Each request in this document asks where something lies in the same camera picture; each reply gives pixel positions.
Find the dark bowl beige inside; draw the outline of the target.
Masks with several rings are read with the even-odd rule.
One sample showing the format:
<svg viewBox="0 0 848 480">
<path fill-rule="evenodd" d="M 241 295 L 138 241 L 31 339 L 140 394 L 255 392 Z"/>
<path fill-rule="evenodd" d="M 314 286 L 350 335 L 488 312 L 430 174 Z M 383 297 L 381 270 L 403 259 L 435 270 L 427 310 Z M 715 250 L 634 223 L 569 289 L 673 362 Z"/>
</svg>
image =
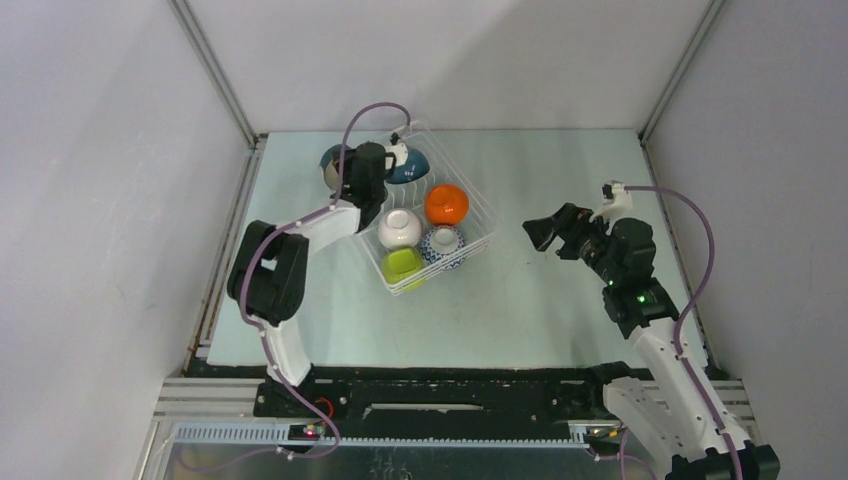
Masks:
<svg viewBox="0 0 848 480">
<path fill-rule="evenodd" d="M 323 172 L 324 183 L 329 189 L 335 191 L 339 186 L 344 186 L 352 159 L 352 149 L 347 145 L 336 144 L 324 152 L 319 166 Z"/>
</svg>

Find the teal blue bowl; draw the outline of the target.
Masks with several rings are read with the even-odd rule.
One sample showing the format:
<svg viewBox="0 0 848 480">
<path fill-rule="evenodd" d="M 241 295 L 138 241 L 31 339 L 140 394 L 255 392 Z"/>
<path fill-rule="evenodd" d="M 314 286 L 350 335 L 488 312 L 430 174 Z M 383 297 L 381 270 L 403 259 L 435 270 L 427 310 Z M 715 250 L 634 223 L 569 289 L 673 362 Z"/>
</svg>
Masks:
<svg viewBox="0 0 848 480">
<path fill-rule="evenodd" d="M 385 182 L 390 185 L 411 183 L 422 179 L 430 170 L 430 163 L 424 153 L 419 149 L 409 148 L 405 163 L 397 164 Z"/>
</svg>

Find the orange bowl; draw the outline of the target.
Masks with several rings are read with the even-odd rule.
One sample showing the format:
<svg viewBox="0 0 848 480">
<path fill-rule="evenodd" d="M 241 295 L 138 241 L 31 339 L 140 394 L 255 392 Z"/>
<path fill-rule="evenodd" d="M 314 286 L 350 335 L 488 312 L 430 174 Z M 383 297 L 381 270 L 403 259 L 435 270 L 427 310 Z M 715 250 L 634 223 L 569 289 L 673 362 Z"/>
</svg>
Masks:
<svg viewBox="0 0 848 480">
<path fill-rule="evenodd" d="M 425 216 L 433 225 L 457 225 L 469 211 L 468 195 L 454 184 L 436 185 L 425 199 Z"/>
</svg>

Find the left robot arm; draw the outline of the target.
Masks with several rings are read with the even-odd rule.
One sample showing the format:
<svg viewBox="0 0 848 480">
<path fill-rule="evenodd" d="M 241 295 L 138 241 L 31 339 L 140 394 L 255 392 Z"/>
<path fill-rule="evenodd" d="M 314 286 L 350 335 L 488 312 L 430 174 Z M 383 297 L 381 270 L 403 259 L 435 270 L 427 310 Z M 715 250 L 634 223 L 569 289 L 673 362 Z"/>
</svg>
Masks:
<svg viewBox="0 0 848 480">
<path fill-rule="evenodd" d="M 296 313 L 306 292 L 309 259 L 369 226 L 387 197 L 386 181 L 409 156 L 404 143 L 339 144 L 324 155 L 326 180 L 336 186 L 327 206 L 287 225 L 261 220 L 246 228 L 227 281 L 245 323 L 258 329 L 272 377 L 283 383 L 278 404 L 304 416 L 316 403 L 315 388 L 303 380 L 312 368 Z"/>
</svg>

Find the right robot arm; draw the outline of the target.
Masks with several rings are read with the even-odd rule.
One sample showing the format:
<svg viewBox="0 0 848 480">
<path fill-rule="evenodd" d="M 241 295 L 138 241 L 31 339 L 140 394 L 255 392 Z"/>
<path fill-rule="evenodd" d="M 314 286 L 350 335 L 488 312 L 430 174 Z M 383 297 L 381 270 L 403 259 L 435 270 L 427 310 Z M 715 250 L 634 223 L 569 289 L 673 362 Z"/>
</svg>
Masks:
<svg viewBox="0 0 848 480">
<path fill-rule="evenodd" d="M 733 418 L 704 370 L 691 359 L 682 315 L 654 277 L 656 246 L 646 222 L 614 223 L 573 203 L 522 227 L 535 250 L 557 240 L 562 260 L 584 262 L 605 284 L 604 308 L 643 360 L 664 401 L 631 376 L 599 379 L 581 392 L 585 411 L 613 414 L 648 450 L 668 479 L 775 479 L 774 449 L 757 445 Z"/>
</svg>

